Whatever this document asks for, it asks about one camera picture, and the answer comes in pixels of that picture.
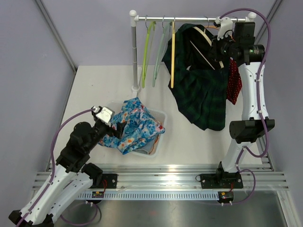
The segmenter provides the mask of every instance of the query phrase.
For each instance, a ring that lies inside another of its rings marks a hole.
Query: white clothes rack
[[[214,17],[140,17],[135,10],[131,10],[129,12],[129,16],[131,17],[131,28],[132,28],[132,47],[133,47],[133,76],[134,83],[132,86],[133,97],[137,97],[138,92],[140,91],[140,87],[138,82],[141,77],[141,70],[138,70],[138,62],[137,62],[137,35],[136,35],[136,26],[139,21],[174,21],[174,22],[214,22],[216,18]],[[245,18],[231,18],[233,22],[246,22],[253,21],[256,17],[256,14],[251,12]]]

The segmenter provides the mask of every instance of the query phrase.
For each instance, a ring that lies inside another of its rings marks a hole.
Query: dark green plaid garment
[[[220,131],[225,127],[226,88],[229,75],[229,62],[219,63],[207,59],[213,70],[196,47],[207,56],[210,45],[193,28],[197,25],[184,24],[176,32],[175,81],[173,93],[179,111],[200,129]],[[206,30],[211,39],[212,34]],[[171,40],[162,59],[171,72]]]

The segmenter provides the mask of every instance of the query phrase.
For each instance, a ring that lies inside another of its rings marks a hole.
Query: white plastic basket
[[[113,110],[115,112],[115,114],[120,113],[122,106],[123,106],[123,102],[118,102],[118,101],[112,101],[112,102],[110,102],[106,105],[106,107]],[[166,127],[166,122],[167,122],[167,114],[163,111],[160,111],[160,110],[154,110],[154,109],[150,109],[150,108],[147,108],[147,109],[150,112],[150,114],[157,121],[161,122],[162,126],[165,128]],[[151,154],[142,154],[142,153],[136,152],[136,150],[133,150],[132,152],[130,152],[130,154],[139,155],[139,156],[142,156],[142,157],[149,157],[149,158],[155,157],[158,154],[159,150],[160,150],[164,134],[159,135],[158,141],[156,142],[156,144],[153,148],[153,152],[151,152]]]

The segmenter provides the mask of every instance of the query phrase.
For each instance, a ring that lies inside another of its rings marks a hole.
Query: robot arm
[[[93,109],[95,125],[91,127],[88,122],[80,122],[74,127],[66,147],[56,160],[52,182],[50,175],[22,210],[10,214],[9,219],[15,225],[22,219],[20,227],[52,227],[82,191],[101,183],[102,170],[92,163],[85,164],[89,153],[105,135],[121,138],[126,123],[118,124],[114,130],[110,127],[110,120],[115,112],[107,107]]]
[[[217,61],[233,58],[238,65],[242,80],[243,112],[241,121],[230,123],[230,136],[232,138],[227,155],[220,162],[216,174],[210,180],[209,176],[201,175],[202,188],[243,188],[241,175],[237,170],[244,158],[239,154],[243,147],[250,147],[257,138],[264,135],[260,113],[270,131],[275,126],[275,120],[270,120],[264,99],[264,66],[257,78],[258,70],[264,57],[263,45],[255,45],[255,23],[252,22],[256,15],[250,13],[246,22],[235,23],[232,31],[232,21],[228,17],[217,18],[215,25],[220,27],[218,36],[213,39],[213,46],[209,56]]]

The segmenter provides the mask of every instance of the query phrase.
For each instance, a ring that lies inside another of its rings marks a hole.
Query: hanger
[[[205,28],[213,28],[219,31],[219,29],[216,26],[206,26]]]
[[[205,16],[205,17],[207,18],[208,25],[206,27],[204,27],[204,33],[206,33],[206,28],[209,27],[209,24],[210,24],[209,18],[207,16]]]
[[[147,57],[148,43],[149,43],[149,39],[150,39],[151,30],[153,29],[153,31],[155,31],[155,24],[156,24],[156,22],[153,21],[147,27],[146,20],[147,20],[147,15],[145,17],[145,26],[146,26],[146,29],[147,29],[147,35],[146,35],[146,39],[145,39],[145,48],[144,48],[144,57],[143,57],[143,66],[142,66],[142,88],[145,87],[146,71],[147,71],[147,66],[148,66],[148,62],[149,62],[149,59],[150,59],[150,55],[151,55],[152,40],[153,40],[153,36],[154,36],[155,32],[152,33],[150,51],[149,51],[149,54],[148,54],[148,57]]]
[[[175,32],[176,18],[172,22],[172,38],[171,38],[171,74],[170,74],[170,87],[174,88],[174,76],[175,76],[175,44],[176,44],[176,32]]]
[[[165,42],[164,47],[162,47],[163,46],[163,42],[164,42],[164,38],[165,38],[165,35],[166,35],[166,32],[167,32],[168,28],[169,28],[169,35],[170,35],[171,22],[169,22],[168,24],[166,24],[165,27],[163,26],[163,22],[164,22],[164,16],[163,16],[163,20],[162,20],[163,33],[162,33],[160,44],[159,44],[159,47],[158,47],[155,68],[153,70],[152,87],[155,87],[155,85],[156,85],[156,79],[157,79],[159,68],[160,68],[159,61],[163,57],[165,49],[166,49],[166,46],[167,46],[167,42]]]
[[[198,28],[198,27],[194,27],[194,29],[195,30],[197,30],[203,37],[204,37],[204,39],[208,42],[208,44],[210,45],[210,46],[212,46],[212,41],[210,40],[210,38],[207,36],[207,34],[205,33],[206,32],[206,27],[204,28],[204,31],[202,31],[200,28]],[[206,60],[206,62],[212,67],[212,69],[214,69],[214,67],[211,65],[211,63],[205,58],[205,56],[203,56],[203,54],[202,53],[200,53],[201,55],[202,55],[202,57]],[[220,64],[220,67],[221,67],[221,69],[223,69],[224,68],[224,65],[223,65],[223,62],[222,61],[219,61],[219,64]]]

